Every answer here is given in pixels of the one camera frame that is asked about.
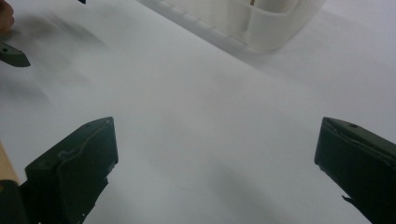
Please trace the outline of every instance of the object inside container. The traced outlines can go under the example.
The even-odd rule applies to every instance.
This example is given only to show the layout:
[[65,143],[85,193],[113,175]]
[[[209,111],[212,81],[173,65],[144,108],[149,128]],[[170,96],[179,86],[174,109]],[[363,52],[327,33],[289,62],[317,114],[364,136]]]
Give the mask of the object inside container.
[[299,0],[243,0],[264,11],[281,13],[294,7]]

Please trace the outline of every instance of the plastic container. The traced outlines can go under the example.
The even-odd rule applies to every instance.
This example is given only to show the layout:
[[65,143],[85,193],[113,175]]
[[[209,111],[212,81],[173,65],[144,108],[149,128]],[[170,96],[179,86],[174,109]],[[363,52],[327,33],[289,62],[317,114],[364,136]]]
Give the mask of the plastic container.
[[163,0],[253,49],[276,49],[326,0]]

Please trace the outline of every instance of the white table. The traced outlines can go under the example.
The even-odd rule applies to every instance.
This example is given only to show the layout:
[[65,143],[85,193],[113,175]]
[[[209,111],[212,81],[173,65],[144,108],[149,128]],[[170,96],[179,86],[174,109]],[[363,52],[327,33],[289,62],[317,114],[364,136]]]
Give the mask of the white table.
[[329,0],[264,54],[158,4],[11,5],[32,66],[0,63],[0,139],[21,181],[115,119],[120,163],[85,223],[369,223],[314,155],[325,116],[396,142],[396,2]]

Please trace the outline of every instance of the translucent plastic bin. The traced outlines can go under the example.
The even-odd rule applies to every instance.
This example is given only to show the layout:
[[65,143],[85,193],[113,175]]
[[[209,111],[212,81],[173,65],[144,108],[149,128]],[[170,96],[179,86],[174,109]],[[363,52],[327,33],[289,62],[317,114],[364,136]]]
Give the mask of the translucent plastic bin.
[[276,49],[326,0],[163,0],[253,49]]

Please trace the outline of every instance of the wooden edge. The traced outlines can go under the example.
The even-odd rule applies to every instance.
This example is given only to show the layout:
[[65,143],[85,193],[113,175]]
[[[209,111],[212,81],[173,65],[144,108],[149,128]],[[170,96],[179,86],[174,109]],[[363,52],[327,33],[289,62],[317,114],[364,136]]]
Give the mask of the wooden edge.
[[14,167],[12,166],[3,145],[0,142],[0,180],[13,180],[20,184]]

